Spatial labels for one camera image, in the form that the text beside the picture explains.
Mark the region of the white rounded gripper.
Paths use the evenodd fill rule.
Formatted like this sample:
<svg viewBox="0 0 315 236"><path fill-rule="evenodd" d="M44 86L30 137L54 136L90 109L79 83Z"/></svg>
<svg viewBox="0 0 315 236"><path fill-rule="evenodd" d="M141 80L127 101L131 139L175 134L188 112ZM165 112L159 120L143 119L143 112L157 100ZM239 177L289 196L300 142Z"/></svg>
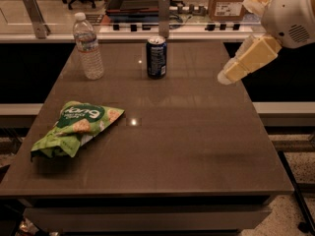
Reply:
<svg viewBox="0 0 315 236"><path fill-rule="evenodd" d="M242 4L248 12L263 16L261 24L269 34L250 35L243 41L218 74L223 85L274 61L282 46L298 48L315 42L315 0L244 0Z"/></svg>

